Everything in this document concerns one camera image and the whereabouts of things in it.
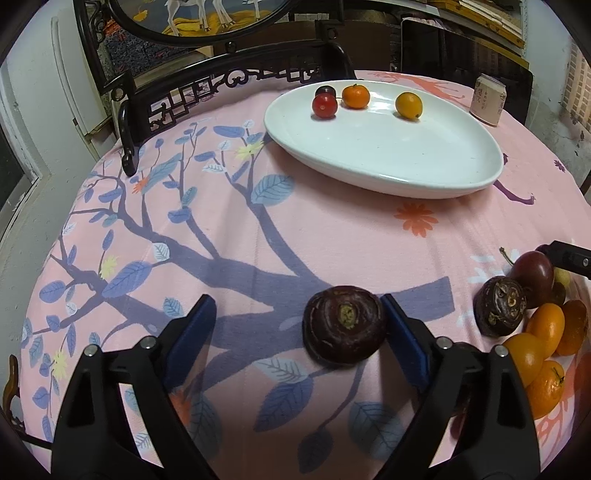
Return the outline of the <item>white oval plate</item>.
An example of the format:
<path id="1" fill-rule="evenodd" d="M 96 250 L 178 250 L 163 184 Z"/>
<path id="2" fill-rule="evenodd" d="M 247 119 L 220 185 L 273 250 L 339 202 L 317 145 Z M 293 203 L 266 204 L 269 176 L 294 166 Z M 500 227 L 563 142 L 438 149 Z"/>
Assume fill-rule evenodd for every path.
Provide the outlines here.
<path id="1" fill-rule="evenodd" d="M 429 92 L 417 94 L 423 114 L 406 120 L 394 102 L 408 86 L 365 81 L 369 106 L 339 107 L 322 120 L 312 113 L 317 85 L 287 91 L 270 103 L 270 138 L 305 166 L 351 185 L 417 199 L 450 199 L 491 186 L 504 168 L 495 138 L 465 109 Z"/>

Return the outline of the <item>dark carved wooden chair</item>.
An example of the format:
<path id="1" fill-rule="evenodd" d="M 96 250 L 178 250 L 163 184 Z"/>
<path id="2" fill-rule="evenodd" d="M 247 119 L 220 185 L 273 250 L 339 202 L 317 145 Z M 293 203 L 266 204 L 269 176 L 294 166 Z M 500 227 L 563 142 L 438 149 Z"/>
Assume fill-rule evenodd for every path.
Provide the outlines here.
<path id="1" fill-rule="evenodd" d="M 266 15 L 259 4 L 252 3 L 252 18 L 240 23 L 238 17 L 225 11 L 221 1 L 214 2 L 221 32 L 208 24 L 206 6 L 194 2 L 201 29 L 196 37 L 183 37 L 175 32 L 163 33 L 141 25 L 126 12 L 120 1 L 76 1 L 74 17 L 89 70 L 99 94 L 108 94 L 120 102 L 114 121 L 121 140 L 121 167 L 127 176 L 137 172 L 139 150 L 150 138 L 185 118 L 190 110 L 211 99 L 222 86 L 235 88 L 250 79 L 284 79 L 308 84 L 322 80 L 346 80 L 355 76 L 348 54 L 335 41 L 335 20 L 315 23 L 311 39 L 290 40 L 242 48 L 238 39 L 259 33 L 280 21 L 296 8 L 294 1 L 281 1 Z M 220 45 L 222 52 L 211 58 L 181 67 L 160 79 L 138 85 L 130 70 L 108 78 L 98 51 L 106 38 L 109 22 L 115 23 L 133 37 L 161 46 L 197 49 Z"/>

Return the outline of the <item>orange kumquat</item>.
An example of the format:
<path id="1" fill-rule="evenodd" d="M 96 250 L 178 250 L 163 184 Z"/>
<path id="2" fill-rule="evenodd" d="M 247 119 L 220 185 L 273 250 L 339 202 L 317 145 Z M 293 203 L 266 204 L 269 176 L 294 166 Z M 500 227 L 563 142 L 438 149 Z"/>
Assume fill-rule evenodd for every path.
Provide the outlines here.
<path id="1" fill-rule="evenodd" d="M 554 303 L 545 303 L 538 307 L 526 326 L 526 332 L 540 340 L 544 359 L 554 354 L 564 329 L 564 313 L 562 308 Z"/>

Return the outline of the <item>dark purple passion fruit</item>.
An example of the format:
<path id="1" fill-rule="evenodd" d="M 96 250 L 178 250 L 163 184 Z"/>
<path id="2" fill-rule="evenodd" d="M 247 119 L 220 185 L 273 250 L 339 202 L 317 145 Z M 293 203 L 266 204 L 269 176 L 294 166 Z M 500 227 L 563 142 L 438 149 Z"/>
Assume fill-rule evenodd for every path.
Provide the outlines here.
<path id="1" fill-rule="evenodd" d="M 489 279 L 473 301 L 474 316 L 480 332 L 499 338 L 512 334 L 522 322 L 527 299 L 522 287 L 507 276 Z"/>

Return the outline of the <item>orange mandarin with stem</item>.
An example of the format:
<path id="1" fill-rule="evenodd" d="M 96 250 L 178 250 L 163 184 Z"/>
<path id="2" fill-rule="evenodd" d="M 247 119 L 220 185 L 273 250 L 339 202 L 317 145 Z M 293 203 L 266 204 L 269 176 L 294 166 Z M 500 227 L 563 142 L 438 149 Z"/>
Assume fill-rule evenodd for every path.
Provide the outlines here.
<path id="1" fill-rule="evenodd" d="M 538 376 L 526 388 L 532 416 L 535 420 L 549 414 L 561 401 L 565 388 L 565 372 L 562 365 L 546 360 Z"/>

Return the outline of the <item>dark red plum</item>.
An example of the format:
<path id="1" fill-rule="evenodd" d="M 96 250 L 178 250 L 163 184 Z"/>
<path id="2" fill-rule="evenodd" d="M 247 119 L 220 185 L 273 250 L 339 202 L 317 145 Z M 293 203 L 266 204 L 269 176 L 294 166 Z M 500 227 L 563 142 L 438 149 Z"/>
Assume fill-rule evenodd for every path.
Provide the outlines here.
<path id="1" fill-rule="evenodd" d="M 554 267 L 549 258 L 538 250 L 528 251 L 512 261 L 504 247 L 499 251 L 509 263 L 507 276 L 522 288 L 529 309 L 549 301 L 554 284 Z"/>

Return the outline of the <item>dark cherry behind tomato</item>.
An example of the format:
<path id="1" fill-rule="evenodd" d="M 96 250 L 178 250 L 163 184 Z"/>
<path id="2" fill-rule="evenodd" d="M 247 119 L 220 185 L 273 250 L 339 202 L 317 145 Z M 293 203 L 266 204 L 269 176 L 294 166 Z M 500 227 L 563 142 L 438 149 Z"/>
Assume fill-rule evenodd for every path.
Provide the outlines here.
<path id="1" fill-rule="evenodd" d="M 317 90 L 315 90 L 315 96 L 321 95 L 321 94 L 328 94 L 328 95 L 332 95 L 332 97 L 337 97 L 337 92 L 335 92 L 335 88 L 329 85 L 324 85 L 321 87 L 318 87 Z"/>

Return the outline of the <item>yellow kumquat on plate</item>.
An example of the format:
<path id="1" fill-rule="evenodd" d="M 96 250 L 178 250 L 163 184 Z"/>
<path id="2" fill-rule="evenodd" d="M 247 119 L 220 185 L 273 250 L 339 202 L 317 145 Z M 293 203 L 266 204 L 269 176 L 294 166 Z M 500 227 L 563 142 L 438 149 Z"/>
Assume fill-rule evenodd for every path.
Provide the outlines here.
<path id="1" fill-rule="evenodd" d="M 418 120 L 423 114 L 422 99 L 415 93 L 403 92 L 394 102 L 400 116 L 408 120 Z"/>

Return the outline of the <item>white paper cup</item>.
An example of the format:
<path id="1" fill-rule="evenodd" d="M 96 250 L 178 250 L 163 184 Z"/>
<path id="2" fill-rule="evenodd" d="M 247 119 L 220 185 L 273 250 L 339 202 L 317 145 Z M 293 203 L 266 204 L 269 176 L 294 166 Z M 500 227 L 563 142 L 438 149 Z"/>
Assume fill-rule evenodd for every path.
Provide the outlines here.
<path id="1" fill-rule="evenodd" d="M 470 113 L 480 121 L 497 126 L 507 98 L 506 86 L 486 74 L 481 74 L 475 84 Z"/>

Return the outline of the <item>orange round fruit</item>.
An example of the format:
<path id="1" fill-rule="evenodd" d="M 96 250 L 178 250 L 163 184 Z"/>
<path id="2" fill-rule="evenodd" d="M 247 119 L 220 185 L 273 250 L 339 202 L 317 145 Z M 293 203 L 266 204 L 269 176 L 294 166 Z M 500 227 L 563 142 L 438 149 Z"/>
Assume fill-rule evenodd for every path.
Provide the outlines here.
<path id="1" fill-rule="evenodd" d="M 540 339 L 530 333 L 520 333 L 503 342 L 509 351 L 524 387 L 538 376 L 544 361 L 544 348 Z"/>

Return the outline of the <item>small mandarin on plate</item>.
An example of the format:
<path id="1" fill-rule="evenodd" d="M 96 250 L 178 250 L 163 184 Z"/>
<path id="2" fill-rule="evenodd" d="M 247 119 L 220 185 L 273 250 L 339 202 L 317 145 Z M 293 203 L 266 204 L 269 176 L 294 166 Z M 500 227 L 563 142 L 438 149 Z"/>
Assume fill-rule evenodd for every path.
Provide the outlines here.
<path id="1" fill-rule="evenodd" d="M 353 84 L 342 90 L 342 102 L 351 109 L 363 110 L 370 103 L 370 91 L 362 84 Z"/>

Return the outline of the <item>round deer painting screen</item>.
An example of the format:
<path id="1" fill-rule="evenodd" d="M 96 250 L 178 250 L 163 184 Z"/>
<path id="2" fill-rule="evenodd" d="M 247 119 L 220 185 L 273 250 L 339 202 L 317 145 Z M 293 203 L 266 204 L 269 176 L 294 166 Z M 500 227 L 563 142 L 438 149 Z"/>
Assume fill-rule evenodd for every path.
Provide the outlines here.
<path id="1" fill-rule="evenodd" d="M 109 1 L 132 35 L 175 47 L 225 42 L 273 24 L 294 1 Z"/>

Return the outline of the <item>red cherry tomato on plate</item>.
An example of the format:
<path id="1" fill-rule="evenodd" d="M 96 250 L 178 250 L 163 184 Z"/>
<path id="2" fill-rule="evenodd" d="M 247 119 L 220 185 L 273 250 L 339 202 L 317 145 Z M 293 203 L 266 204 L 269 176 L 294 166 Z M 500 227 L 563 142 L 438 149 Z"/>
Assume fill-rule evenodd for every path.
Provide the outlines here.
<path id="1" fill-rule="evenodd" d="M 319 119 L 332 119 L 338 111 L 338 101 L 332 94 L 320 93 L 315 95 L 311 108 Z"/>

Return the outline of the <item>orange fruit at edge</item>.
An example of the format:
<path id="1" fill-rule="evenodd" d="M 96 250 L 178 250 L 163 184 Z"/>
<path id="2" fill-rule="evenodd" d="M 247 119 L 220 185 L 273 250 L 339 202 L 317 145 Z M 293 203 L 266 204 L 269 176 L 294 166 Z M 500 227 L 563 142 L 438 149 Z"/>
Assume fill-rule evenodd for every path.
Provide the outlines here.
<path id="1" fill-rule="evenodd" d="M 558 356 L 576 354 L 587 335 L 587 308 L 581 300 L 569 300 L 562 306 L 565 327 L 557 346 Z"/>

